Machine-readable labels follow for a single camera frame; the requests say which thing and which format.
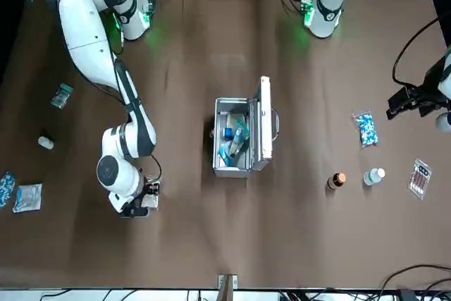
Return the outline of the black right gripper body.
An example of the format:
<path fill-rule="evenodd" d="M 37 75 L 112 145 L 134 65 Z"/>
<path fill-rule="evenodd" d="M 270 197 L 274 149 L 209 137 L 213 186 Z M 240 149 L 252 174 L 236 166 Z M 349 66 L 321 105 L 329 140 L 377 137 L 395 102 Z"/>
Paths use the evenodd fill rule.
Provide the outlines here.
<path fill-rule="evenodd" d="M 129 203 L 128 207 L 130 209 L 140 208 L 142 206 L 142 200 L 146 194 L 147 194 L 147 180 L 144 180 L 140 193 L 134 197 L 131 203 Z"/>

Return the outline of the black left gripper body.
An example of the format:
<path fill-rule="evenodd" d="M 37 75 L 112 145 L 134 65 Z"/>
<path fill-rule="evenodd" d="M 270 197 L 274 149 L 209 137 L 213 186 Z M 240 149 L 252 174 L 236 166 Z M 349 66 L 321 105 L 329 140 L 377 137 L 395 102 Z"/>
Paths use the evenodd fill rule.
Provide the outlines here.
<path fill-rule="evenodd" d="M 439 89 L 439 83 L 450 75 L 450 67 L 445 66 L 445 57 L 440 58 L 425 74 L 424 81 L 412 91 L 413 99 L 411 110 L 418 109 L 420 116 L 445 108 L 450 110 L 450 99 Z"/>

